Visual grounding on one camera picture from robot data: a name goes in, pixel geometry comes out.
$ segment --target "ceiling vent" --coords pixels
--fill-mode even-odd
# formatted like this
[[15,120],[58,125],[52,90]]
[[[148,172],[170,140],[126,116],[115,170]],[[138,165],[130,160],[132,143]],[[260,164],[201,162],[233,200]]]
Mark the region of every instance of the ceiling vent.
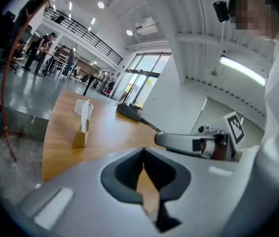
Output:
[[135,23],[135,30],[138,34],[149,35],[158,32],[156,23],[152,17],[145,18]]

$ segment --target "balcony railing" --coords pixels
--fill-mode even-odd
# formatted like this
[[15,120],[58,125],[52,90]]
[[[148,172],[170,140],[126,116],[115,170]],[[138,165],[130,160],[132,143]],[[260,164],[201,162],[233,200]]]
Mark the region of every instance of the balcony railing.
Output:
[[111,47],[104,43],[100,38],[88,31],[86,27],[79,24],[77,21],[70,19],[66,14],[49,7],[45,10],[44,16],[69,29],[82,39],[93,45],[96,49],[105,54],[110,60],[117,65],[123,60]]

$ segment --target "blue jeans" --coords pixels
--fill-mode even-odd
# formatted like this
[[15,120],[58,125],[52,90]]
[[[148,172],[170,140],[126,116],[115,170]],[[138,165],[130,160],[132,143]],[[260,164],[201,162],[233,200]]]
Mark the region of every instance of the blue jeans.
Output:
[[73,65],[73,63],[67,63],[67,66],[66,66],[65,71],[64,71],[65,76],[68,76],[68,73],[69,73],[72,65]]

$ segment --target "person in black shirt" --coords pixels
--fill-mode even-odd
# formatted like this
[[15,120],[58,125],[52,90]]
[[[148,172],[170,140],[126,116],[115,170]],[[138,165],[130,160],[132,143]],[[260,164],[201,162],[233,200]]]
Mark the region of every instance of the person in black shirt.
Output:
[[36,41],[32,41],[32,43],[29,47],[30,55],[28,57],[27,63],[25,64],[25,66],[23,68],[25,68],[25,70],[31,71],[30,67],[32,65],[32,62],[35,59],[35,55],[36,55],[36,52],[38,51],[38,49],[40,50],[41,46],[43,46],[46,49],[49,41],[54,40],[55,38],[56,38],[56,34],[51,33],[49,36],[44,35],[42,38],[40,38]]

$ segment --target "tissue box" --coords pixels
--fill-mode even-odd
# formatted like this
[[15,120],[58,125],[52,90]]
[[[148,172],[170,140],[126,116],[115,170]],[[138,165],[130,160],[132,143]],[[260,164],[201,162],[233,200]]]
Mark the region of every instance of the tissue box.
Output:
[[79,131],[76,133],[76,136],[74,138],[74,141],[73,141],[73,145],[75,146],[79,146],[81,148],[85,148],[86,147],[86,141],[87,141],[87,137],[88,137],[88,132],[89,132],[89,122],[90,120],[87,119],[87,130],[86,130],[86,133],[82,132],[81,131],[81,126],[79,127]]

